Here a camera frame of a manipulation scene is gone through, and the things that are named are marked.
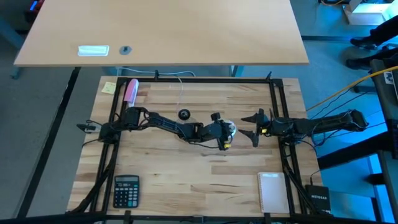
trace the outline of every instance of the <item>yellow sticky note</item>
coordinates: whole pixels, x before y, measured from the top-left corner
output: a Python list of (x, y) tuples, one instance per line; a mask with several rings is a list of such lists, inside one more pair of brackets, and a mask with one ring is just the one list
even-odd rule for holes
[(113, 95), (115, 89), (116, 89), (116, 83), (106, 82), (101, 92)]

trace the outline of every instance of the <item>wooden table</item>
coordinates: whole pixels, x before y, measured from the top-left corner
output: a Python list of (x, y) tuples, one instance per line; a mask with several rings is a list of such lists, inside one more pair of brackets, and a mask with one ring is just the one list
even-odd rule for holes
[[(105, 82), (116, 83), (116, 79), (101, 78), (92, 120), (100, 123), (108, 121), (113, 95), (101, 90)], [(283, 81), (290, 117), (305, 118), (299, 81)], [(272, 107), (268, 84), (184, 83), (183, 89), (180, 108), (189, 109), (192, 117), (205, 125), (211, 123), (210, 114), (218, 111), (221, 118), (232, 120), (238, 128), (254, 130), (254, 124), (243, 122), (240, 118), (253, 115), (258, 108), (267, 111)], [(144, 106), (149, 111), (177, 120), (179, 94), (179, 83), (142, 82), (136, 106)], [(88, 134), (85, 141), (97, 137), (97, 134)], [(216, 143), (210, 141), (207, 145), (215, 146)], [(83, 148), (69, 210), (75, 208), (93, 186), (102, 147), (102, 143), (93, 142)], [(297, 157), (304, 185), (309, 183), (309, 176), (318, 170), (317, 158), (306, 144), (297, 146)], [(253, 148), (246, 136), (236, 133), (231, 149), (219, 151), (189, 145), (174, 134), (148, 128), (122, 132), (115, 175), (140, 175), (141, 202), (139, 208), (132, 210), (132, 215), (261, 217), (256, 179), (258, 172), (282, 172), (277, 138), (261, 137), (259, 147)], [(315, 174), (313, 179), (315, 184), (322, 184), (319, 174)], [(297, 191), (294, 187), (292, 189), (295, 209), (299, 212)], [(98, 209), (101, 209), (103, 195), (102, 190)], [(108, 214), (123, 215), (125, 210), (113, 208), (112, 202), (113, 192)], [(286, 217), (288, 214), (272, 216)]]
[[(79, 45), (109, 45), (79, 57)], [(119, 49), (128, 45), (129, 55)], [(17, 66), (307, 64), (289, 0), (46, 0)]]

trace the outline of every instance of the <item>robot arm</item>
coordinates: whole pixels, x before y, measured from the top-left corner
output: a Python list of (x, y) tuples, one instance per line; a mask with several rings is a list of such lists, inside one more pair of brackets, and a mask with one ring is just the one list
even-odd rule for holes
[(142, 107), (130, 107), (113, 123), (105, 123), (99, 132), (99, 141), (114, 144), (121, 131), (141, 131), (154, 127), (176, 134), (180, 139), (190, 143), (201, 143), (217, 140), (219, 150), (227, 150), (235, 130), (233, 123), (224, 122), (219, 113), (211, 115), (212, 124), (178, 123), (158, 113), (149, 112)]
[(334, 130), (364, 131), (368, 123), (357, 110), (318, 119), (273, 118), (264, 114), (263, 109), (253, 116), (242, 118), (243, 121), (255, 123), (256, 131), (239, 130), (252, 141), (253, 147), (258, 147), (259, 135), (277, 136), (286, 144), (295, 144), (305, 136), (325, 133)]

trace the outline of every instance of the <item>calculator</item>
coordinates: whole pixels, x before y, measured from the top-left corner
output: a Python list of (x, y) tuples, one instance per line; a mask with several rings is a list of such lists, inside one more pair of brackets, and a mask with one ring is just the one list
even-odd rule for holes
[(139, 202), (139, 176), (117, 175), (114, 177), (114, 208), (137, 208)]

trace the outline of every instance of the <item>pink marker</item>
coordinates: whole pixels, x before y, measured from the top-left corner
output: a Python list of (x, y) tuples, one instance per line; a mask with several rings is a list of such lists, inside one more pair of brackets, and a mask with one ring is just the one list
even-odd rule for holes
[(138, 80), (133, 78), (127, 86), (126, 94), (124, 95), (124, 101), (129, 104), (129, 107), (133, 107), (136, 102), (138, 92)]

